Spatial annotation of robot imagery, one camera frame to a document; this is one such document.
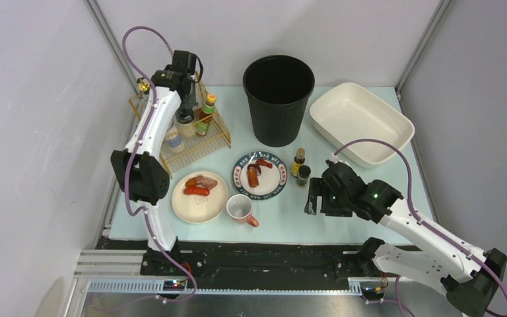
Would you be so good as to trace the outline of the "yellow cap sauce bottle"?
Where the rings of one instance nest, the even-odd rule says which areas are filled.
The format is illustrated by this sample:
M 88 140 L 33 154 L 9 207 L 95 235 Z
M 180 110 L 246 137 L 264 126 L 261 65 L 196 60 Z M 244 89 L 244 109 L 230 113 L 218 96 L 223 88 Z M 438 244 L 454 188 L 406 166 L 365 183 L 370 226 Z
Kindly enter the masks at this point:
M 203 137 L 206 136 L 211 121 L 213 119 L 213 114 L 215 112 L 215 102 L 217 101 L 217 97 L 215 94 L 208 94 L 204 105 L 202 105 L 201 110 L 199 111 L 199 115 L 195 124 L 195 134 L 197 136 Z

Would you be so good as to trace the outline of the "black lid spice jar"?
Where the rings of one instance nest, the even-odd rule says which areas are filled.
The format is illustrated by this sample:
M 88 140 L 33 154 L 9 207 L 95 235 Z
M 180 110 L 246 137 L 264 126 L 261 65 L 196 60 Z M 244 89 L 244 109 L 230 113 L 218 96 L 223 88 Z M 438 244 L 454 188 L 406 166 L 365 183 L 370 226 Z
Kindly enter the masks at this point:
M 177 128 L 183 137 L 195 135 L 195 114 L 191 108 L 181 108 L 176 112 Z

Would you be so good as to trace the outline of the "silver lid spice jar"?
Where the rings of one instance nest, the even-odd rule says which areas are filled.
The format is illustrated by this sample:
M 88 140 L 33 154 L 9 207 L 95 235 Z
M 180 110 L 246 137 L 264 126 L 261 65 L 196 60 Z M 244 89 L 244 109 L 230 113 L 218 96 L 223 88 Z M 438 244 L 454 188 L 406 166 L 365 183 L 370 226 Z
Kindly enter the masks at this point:
M 186 149 L 184 145 L 184 140 L 180 133 L 178 132 L 177 127 L 172 124 L 168 130 L 166 131 L 166 134 L 164 136 L 164 140 L 166 144 L 168 145 L 168 148 L 173 153 L 180 153 Z

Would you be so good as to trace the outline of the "glass oil bottle gold spout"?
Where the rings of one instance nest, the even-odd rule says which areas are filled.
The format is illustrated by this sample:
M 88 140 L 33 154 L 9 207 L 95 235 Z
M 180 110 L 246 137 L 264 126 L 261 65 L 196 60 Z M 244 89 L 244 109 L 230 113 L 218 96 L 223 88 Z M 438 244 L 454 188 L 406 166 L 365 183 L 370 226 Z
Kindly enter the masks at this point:
M 151 86 L 144 77 L 140 77 L 137 79 L 137 88 L 139 89 L 139 99 L 143 99 L 145 96 L 149 95 Z

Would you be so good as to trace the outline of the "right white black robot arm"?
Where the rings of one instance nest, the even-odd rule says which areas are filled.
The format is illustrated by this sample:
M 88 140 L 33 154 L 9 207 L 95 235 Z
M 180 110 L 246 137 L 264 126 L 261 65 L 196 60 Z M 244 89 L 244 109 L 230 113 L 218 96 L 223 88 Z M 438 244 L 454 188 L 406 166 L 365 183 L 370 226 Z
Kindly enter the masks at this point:
M 327 162 L 319 178 L 309 182 L 305 212 L 330 217 L 357 216 L 390 229 L 412 242 L 419 254 L 406 252 L 378 238 L 369 238 L 357 256 L 384 273 L 406 277 L 444 295 L 467 316 L 484 316 L 504 276 L 507 257 L 485 251 L 452 234 L 418 212 L 382 180 L 365 183 L 347 164 Z

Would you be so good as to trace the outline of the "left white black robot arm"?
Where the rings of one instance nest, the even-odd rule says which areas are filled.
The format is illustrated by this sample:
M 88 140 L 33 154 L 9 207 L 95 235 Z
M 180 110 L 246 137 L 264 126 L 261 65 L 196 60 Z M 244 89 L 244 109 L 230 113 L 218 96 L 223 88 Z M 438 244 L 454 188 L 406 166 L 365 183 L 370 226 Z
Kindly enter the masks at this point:
M 110 158 L 128 214 L 143 216 L 149 248 L 159 252 L 171 251 L 177 241 L 163 215 L 170 176 L 159 154 L 176 112 L 191 108 L 197 70 L 203 65 L 194 53 L 176 50 L 170 64 L 151 78 L 141 78 L 148 88 L 145 110 L 125 148 L 114 150 Z

